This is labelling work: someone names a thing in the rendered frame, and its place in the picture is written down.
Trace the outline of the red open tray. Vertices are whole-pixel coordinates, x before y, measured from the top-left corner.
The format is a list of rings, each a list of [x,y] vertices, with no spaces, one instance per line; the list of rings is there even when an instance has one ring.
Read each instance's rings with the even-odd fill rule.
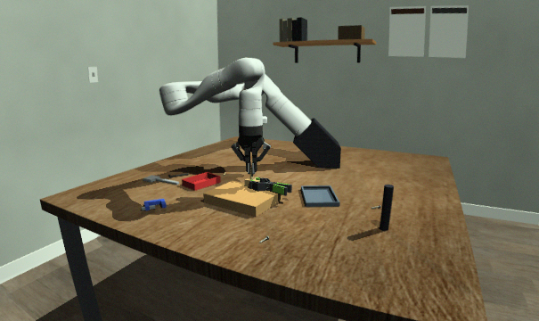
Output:
[[[208,172],[182,179],[182,186],[190,188],[194,191],[218,183],[220,183],[220,177]]]

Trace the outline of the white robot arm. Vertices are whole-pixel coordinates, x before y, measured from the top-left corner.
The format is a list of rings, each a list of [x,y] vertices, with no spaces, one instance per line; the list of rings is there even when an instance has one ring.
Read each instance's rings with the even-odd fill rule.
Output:
[[[193,95],[188,99],[187,93]],[[264,64],[254,58],[239,59],[202,81],[168,83],[159,89],[167,115],[181,114],[206,100],[221,103],[239,99],[239,126],[243,127],[267,123],[267,117],[262,114],[263,93],[266,94],[265,107],[295,136],[311,124],[311,120],[265,74]]]

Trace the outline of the black cylinder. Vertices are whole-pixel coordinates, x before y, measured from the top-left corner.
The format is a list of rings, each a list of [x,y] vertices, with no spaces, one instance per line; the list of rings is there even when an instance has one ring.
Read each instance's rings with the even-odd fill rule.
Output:
[[[380,217],[380,230],[388,231],[392,198],[393,198],[393,185],[384,185],[381,217]]]

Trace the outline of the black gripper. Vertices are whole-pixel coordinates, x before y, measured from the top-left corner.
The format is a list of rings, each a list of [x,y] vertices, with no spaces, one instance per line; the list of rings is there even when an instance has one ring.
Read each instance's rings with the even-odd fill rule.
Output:
[[[264,151],[258,157],[257,151],[262,145]],[[240,146],[245,152],[245,156],[239,149]],[[246,171],[248,174],[250,174],[250,152],[252,152],[252,174],[255,174],[257,172],[257,162],[261,161],[265,157],[266,153],[271,148],[271,145],[267,144],[263,138],[263,125],[256,127],[239,126],[238,142],[233,144],[231,147],[239,159],[246,162]]]

